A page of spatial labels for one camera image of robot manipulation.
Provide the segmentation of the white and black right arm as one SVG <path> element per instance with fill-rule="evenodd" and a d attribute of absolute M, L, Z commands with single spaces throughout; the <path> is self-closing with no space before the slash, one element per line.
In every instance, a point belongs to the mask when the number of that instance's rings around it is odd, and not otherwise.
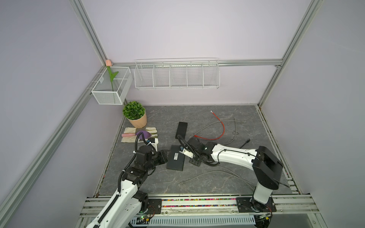
<path fill-rule="evenodd" d="M 283 163 L 267 147 L 259 146 L 258 149 L 242 149 L 215 142 L 203 144 L 196 138 L 186 141 L 181 135 L 176 138 L 183 147 L 182 153 L 189 157 L 190 162 L 195 166 L 204 163 L 213 167 L 225 162 L 254 171 L 258 183 L 250 199 L 252 211 L 271 210 L 268 202 L 272 192 L 281 185 Z"/>

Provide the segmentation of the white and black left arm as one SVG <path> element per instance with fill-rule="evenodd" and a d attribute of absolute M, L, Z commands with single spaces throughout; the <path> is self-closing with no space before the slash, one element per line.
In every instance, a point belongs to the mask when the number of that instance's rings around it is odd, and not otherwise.
<path fill-rule="evenodd" d="M 138 132 L 134 155 L 118 177 L 117 190 L 88 228 L 132 228 L 132 219 L 148 211 L 148 194 L 139 188 L 157 166 L 168 160 L 167 152 L 157 151 L 153 142 Z"/>

